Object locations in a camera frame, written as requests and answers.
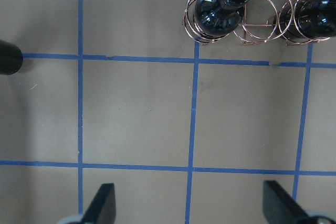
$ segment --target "blue tape grid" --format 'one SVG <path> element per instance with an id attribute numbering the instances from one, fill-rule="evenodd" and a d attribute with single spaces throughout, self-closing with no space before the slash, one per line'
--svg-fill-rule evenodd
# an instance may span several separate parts
<path id="1" fill-rule="evenodd" d="M 195 43 L 194 58 L 162 58 L 162 57 L 136 57 L 136 56 L 108 57 L 104 55 L 84 55 L 83 54 L 83 0 L 78 0 L 78 55 L 24 54 L 24 58 L 65 59 L 65 60 L 77 60 L 78 61 L 78 163 L 39 162 L 39 161 L 35 161 L 35 162 L 0 161 L 0 165 L 77 168 L 78 169 L 78 212 L 80 214 L 83 213 L 83 168 L 160 170 L 160 171 L 167 170 L 167 171 L 173 171 L 173 172 L 187 172 L 188 176 L 187 176 L 185 224 L 189 224 L 189 221 L 190 221 L 193 172 L 294 175 L 294 184 L 293 184 L 293 191 L 292 191 L 292 196 L 294 199 L 296 199 L 297 197 L 300 176 L 336 176 L 336 171 L 323 172 L 323 171 L 300 170 L 303 136 L 304 136 L 304 130 L 305 130 L 304 124 L 306 120 L 306 111 L 307 111 L 307 104 L 308 104 L 310 69 L 311 68 L 329 68 L 329 69 L 336 68 L 336 64 L 333 64 L 333 63 L 312 63 L 313 45 L 308 46 L 307 62 L 282 62 L 279 65 L 277 65 L 279 67 L 306 68 L 295 170 L 194 167 L 193 157 L 194 157 L 195 124 L 196 124 L 196 108 L 197 108 L 197 84 L 198 84 L 199 64 L 270 66 L 270 62 L 268 61 L 200 59 L 199 56 L 200 56 L 200 53 L 199 53 L 198 43 Z M 170 62 L 170 63 L 194 64 L 188 167 L 83 163 L 82 115 L 83 115 L 83 61 L 84 60 L 112 60 L 112 61 L 129 61 L 129 62 Z"/>

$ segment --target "wire ring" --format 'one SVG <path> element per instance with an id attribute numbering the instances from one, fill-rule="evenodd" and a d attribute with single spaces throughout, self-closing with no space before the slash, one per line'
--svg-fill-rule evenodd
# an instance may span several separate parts
<path id="1" fill-rule="evenodd" d="M 195 2 L 196 0 L 188 0 L 187 2 L 187 7 L 184 11 L 184 17 L 183 17 L 183 25 L 184 25 L 184 28 L 187 32 L 187 34 L 192 38 L 194 39 L 195 41 L 197 42 L 200 42 L 200 43 L 203 43 L 203 44 L 207 44 L 207 43 L 214 43 L 218 40 L 220 40 L 221 38 L 224 38 L 225 36 L 218 36 L 218 37 L 215 37 L 215 36 L 210 36 L 210 35 L 207 35 L 205 34 L 199 27 L 198 25 L 196 24 L 194 18 L 193 18 L 193 21 L 191 22 L 190 21 L 190 17 L 189 17 L 189 8 L 190 6 Z"/>
<path id="2" fill-rule="evenodd" d="M 288 4 L 288 2 L 286 2 L 283 6 L 282 6 L 282 9 L 281 9 L 281 11 L 280 11 L 280 15 L 281 15 L 281 12 L 284 10 L 284 8 L 287 6 L 287 4 Z M 281 30 L 281 26 L 280 26 L 280 23 L 278 24 L 278 28 L 279 28 L 279 30 L 280 31 L 282 31 Z M 314 42 L 313 40 L 311 40 L 311 39 L 308 39 L 307 41 L 302 41 L 302 42 L 297 42 L 297 41 L 294 41 L 294 40 L 292 40 L 292 39 L 289 39 L 289 38 L 287 38 L 285 35 L 283 35 L 282 36 L 286 41 L 289 41 L 289 42 L 291 42 L 291 43 L 293 43 L 293 44 L 295 44 L 295 45 L 305 45 L 305 44 L 309 44 L 309 43 L 312 43 L 312 42 Z"/>
<path id="3" fill-rule="evenodd" d="M 297 5 L 298 5 L 298 2 L 299 2 L 299 1 L 300 1 L 300 0 L 297 0 L 297 1 L 295 2 L 295 4 L 294 4 L 294 9 L 293 9 L 293 23 L 294 23 L 294 25 L 295 25 L 297 31 L 298 31 L 302 36 L 304 36 L 305 38 L 307 38 L 307 39 L 309 39 L 309 40 L 316 40 L 316 41 L 319 41 L 319 40 L 327 40 L 327 39 L 329 39 L 329 38 L 313 39 L 313 38 L 308 37 L 307 35 L 304 35 L 304 34 L 301 32 L 301 30 L 300 30 L 300 25 L 296 22 L 296 17 L 295 17 L 295 11 L 296 11 L 296 8 L 297 8 Z"/>
<path id="4" fill-rule="evenodd" d="M 274 5 L 274 3 L 271 1 L 271 0 L 267 0 L 271 5 L 272 5 L 272 7 L 275 9 L 275 11 L 276 11 L 276 7 L 275 7 L 275 5 Z M 288 0 L 288 2 L 289 2 L 289 4 L 290 4 L 290 7 L 291 7 L 291 10 L 293 10 L 293 4 L 292 4 L 292 2 L 291 2 L 291 0 Z M 269 40 L 273 40 L 273 39 L 277 39 L 277 38 L 280 38 L 283 34 L 285 34 L 285 32 L 288 30 L 288 28 L 290 27 L 290 25 L 291 25 L 291 21 L 288 23 L 288 25 L 285 27 L 285 29 L 284 29 L 284 31 L 281 31 L 280 30 L 280 34 L 278 34 L 277 36 L 275 36 L 275 37 L 272 37 L 272 35 L 274 34 L 274 32 L 275 32 L 275 30 L 277 29 L 277 26 L 279 25 L 279 15 L 278 15 L 278 12 L 276 11 L 276 23 L 275 23 L 275 27 L 274 27 L 274 29 L 273 29 L 273 31 L 272 31 L 272 33 L 270 34 L 270 36 L 268 36 L 267 38 L 261 38 L 261 37 L 258 37 L 258 36 L 255 36 L 255 35 L 253 35 L 251 32 L 249 32 L 248 30 L 247 30 L 247 28 L 246 28 L 246 24 L 243 24 L 242 23 L 242 27 L 243 27 L 243 29 L 244 29 L 244 31 L 245 32 L 247 32 L 250 36 L 252 36 L 252 37 L 254 37 L 254 38 L 256 38 L 256 39 L 259 39 L 259 40 L 262 40 L 261 42 L 267 42 L 267 41 L 269 41 Z M 242 41 L 244 41 L 244 42 L 247 42 L 247 43 L 255 43 L 255 41 L 248 41 L 248 40 L 246 40 L 246 39 L 243 39 L 243 38 L 241 38 L 241 36 L 239 36 L 239 35 L 237 35 L 237 33 L 235 33 L 235 35 L 240 39 L 240 40 L 242 40 Z"/>

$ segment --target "blue tape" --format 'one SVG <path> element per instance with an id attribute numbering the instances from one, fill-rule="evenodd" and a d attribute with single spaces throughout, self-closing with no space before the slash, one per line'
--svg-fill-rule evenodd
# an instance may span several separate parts
<path id="1" fill-rule="evenodd" d="M 194 172 L 200 173 L 241 173 L 241 174 L 274 174 L 294 175 L 294 170 L 263 170 L 263 169 L 232 169 L 232 168 L 203 168 L 195 167 Z"/>
<path id="2" fill-rule="evenodd" d="M 170 63 L 194 63 L 190 58 L 164 58 L 164 57 L 138 57 L 138 56 L 112 56 L 83 55 L 84 60 L 115 60 L 115 61 L 140 61 L 140 62 L 170 62 Z"/>
<path id="3" fill-rule="evenodd" d="M 269 66 L 268 61 L 253 60 L 224 60 L 224 59 L 200 59 L 201 64 L 222 64 L 222 65 L 246 65 L 246 66 Z"/>
<path id="4" fill-rule="evenodd" d="M 307 66 L 304 62 L 282 62 L 277 67 L 297 67 L 297 68 L 305 68 Z"/>
<path id="5" fill-rule="evenodd" d="M 0 165 L 75 167 L 75 168 L 78 167 L 77 163 L 40 162 L 40 161 L 10 161 L 10 160 L 1 160 Z"/>
<path id="6" fill-rule="evenodd" d="M 191 106 L 191 120 L 190 120 L 190 139 L 189 139 L 189 155 L 188 155 L 188 177 L 187 177 L 187 193 L 185 204 L 185 224 L 190 221 L 190 206 L 192 194 L 192 180 L 193 180 L 193 162 L 194 162 L 194 143 L 195 143 L 195 128 L 196 128 L 196 108 L 197 108 L 197 86 L 198 86 L 198 63 L 199 63 L 199 43 L 195 42 L 195 63 L 193 73 L 193 91 L 192 91 L 192 106 Z"/>
<path id="7" fill-rule="evenodd" d="M 311 68 L 336 68 L 336 64 L 332 64 L 332 63 L 312 63 Z"/>
<path id="8" fill-rule="evenodd" d="M 168 170 L 172 172 L 187 172 L 187 167 L 154 166 L 154 165 L 115 165 L 115 164 L 83 164 L 83 168 L 126 169 L 126 170 Z"/>
<path id="9" fill-rule="evenodd" d="M 23 54 L 26 59 L 63 59 L 78 60 L 77 55 L 58 55 L 58 54 Z"/>
<path id="10" fill-rule="evenodd" d="M 305 133 L 305 122 L 306 122 L 306 112 L 307 112 L 307 103 L 308 103 L 308 91 L 309 91 L 309 80 L 310 80 L 310 67 L 313 54 L 313 45 L 308 46 L 307 52 L 307 65 L 306 65 L 306 76 L 305 76 L 305 85 L 303 88 L 303 98 L 302 98 L 302 108 L 301 108 L 301 119 L 300 119 L 300 129 L 299 129 L 299 139 L 298 139 L 298 148 L 296 154 L 296 163 L 295 163 L 295 175 L 294 175 L 294 184 L 292 197 L 294 200 L 297 198 L 298 186 L 299 186 L 299 175 L 300 175 L 300 164 L 301 164 L 301 155 L 302 155 L 302 145 L 303 145 L 303 136 Z"/>
<path id="11" fill-rule="evenodd" d="M 83 0 L 78 0 L 78 213 L 83 213 Z"/>
<path id="12" fill-rule="evenodd" d="M 336 176 L 336 172 L 321 172 L 321 171 L 309 171 L 309 170 L 301 170 L 299 175 L 302 176 Z"/>

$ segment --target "black object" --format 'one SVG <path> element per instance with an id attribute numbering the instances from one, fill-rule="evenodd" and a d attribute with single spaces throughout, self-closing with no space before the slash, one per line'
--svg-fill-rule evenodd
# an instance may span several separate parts
<path id="1" fill-rule="evenodd" d="M 275 180 L 264 182 L 262 203 L 269 224 L 336 224 L 325 216 L 309 217 Z"/>
<path id="2" fill-rule="evenodd" d="M 205 35 L 221 37 L 237 28 L 248 0 L 197 0 L 194 19 Z"/>
<path id="3" fill-rule="evenodd" d="M 279 25 L 282 31 L 288 25 L 290 15 L 290 6 L 281 11 Z M 302 34 L 292 22 L 283 35 L 285 38 L 296 41 L 296 39 L 322 39 L 336 36 L 336 0 L 300 0 L 295 11 L 295 21 Z"/>
<path id="4" fill-rule="evenodd" d="M 0 40 L 0 74 L 14 74 L 22 66 L 23 56 L 14 44 Z"/>
<path id="5" fill-rule="evenodd" d="M 116 218 L 115 203 L 114 184 L 102 184 L 78 224 L 113 224 Z"/>

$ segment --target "wine bottle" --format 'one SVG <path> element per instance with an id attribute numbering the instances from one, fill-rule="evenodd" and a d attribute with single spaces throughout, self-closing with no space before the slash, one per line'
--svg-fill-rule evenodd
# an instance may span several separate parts
<path id="1" fill-rule="evenodd" d="M 205 35 L 223 37 L 241 23 L 248 0 L 196 0 L 195 25 Z"/>
<path id="2" fill-rule="evenodd" d="M 290 21 L 291 8 L 287 5 L 280 13 L 281 31 Z M 323 39 L 336 36 L 336 0 L 300 0 L 295 8 L 294 21 L 283 37 L 291 41 L 302 42 L 307 39 Z"/>
<path id="3" fill-rule="evenodd" d="M 14 74 L 22 66 L 23 56 L 20 49 L 0 40 L 0 74 Z"/>

